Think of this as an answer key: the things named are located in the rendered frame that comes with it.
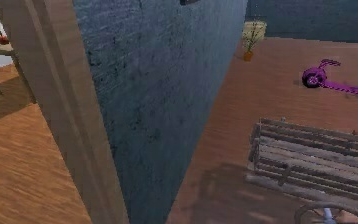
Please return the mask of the purple toy scooter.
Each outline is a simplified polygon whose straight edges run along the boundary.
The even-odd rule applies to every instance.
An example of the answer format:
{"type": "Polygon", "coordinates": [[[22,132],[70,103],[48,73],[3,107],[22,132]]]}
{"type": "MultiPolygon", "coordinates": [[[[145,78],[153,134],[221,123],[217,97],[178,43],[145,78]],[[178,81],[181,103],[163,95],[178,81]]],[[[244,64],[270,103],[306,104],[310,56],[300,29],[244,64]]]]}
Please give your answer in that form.
{"type": "Polygon", "coordinates": [[[358,86],[350,86],[328,80],[325,67],[340,65],[341,63],[338,61],[332,59],[322,59],[317,67],[311,67],[303,72],[301,77],[302,84],[306,88],[328,88],[358,95],[358,86]]]}

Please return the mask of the house plant in orange pot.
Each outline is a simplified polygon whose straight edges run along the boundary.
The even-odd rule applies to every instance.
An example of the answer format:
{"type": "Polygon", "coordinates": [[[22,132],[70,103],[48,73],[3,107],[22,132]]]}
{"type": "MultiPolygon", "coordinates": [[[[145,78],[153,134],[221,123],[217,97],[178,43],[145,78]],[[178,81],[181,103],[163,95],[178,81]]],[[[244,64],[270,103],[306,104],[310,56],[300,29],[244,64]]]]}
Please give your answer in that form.
{"type": "Polygon", "coordinates": [[[264,39],[267,23],[260,20],[246,21],[242,31],[244,46],[243,60],[250,62],[253,57],[253,48],[264,39]]]}

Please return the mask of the pale wooden table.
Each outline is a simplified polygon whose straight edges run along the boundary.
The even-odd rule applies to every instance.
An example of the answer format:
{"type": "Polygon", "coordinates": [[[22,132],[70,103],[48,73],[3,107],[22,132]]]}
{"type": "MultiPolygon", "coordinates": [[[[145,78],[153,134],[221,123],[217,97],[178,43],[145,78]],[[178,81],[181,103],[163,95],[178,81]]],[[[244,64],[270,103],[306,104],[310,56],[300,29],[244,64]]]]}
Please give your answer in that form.
{"type": "Polygon", "coordinates": [[[24,84],[25,88],[28,91],[28,94],[30,96],[31,102],[33,104],[36,104],[37,103],[36,98],[35,98],[32,90],[31,90],[31,87],[30,87],[30,85],[29,85],[24,73],[23,73],[23,70],[22,70],[22,68],[20,66],[20,63],[19,63],[19,58],[16,55],[16,53],[15,53],[14,49],[12,48],[12,46],[10,44],[5,44],[5,45],[0,44],[0,55],[1,56],[10,56],[11,57],[11,59],[12,59],[12,61],[14,63],[14,66],[15,66],[17,72],[18,72],[18,75],[21,78],[22,83],[24,84]]]}

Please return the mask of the brown slatted wooden bench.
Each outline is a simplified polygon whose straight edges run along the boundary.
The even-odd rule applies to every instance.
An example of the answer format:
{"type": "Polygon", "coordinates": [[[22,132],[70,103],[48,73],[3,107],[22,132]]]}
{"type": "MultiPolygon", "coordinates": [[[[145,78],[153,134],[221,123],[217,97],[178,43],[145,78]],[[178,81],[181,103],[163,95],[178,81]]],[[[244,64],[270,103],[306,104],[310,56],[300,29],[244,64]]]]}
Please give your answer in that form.
{"type": "Polygon", "coordinates": [[[358,209],[358,135],[262,118],[246,180],[295,197],[358,209]]]}

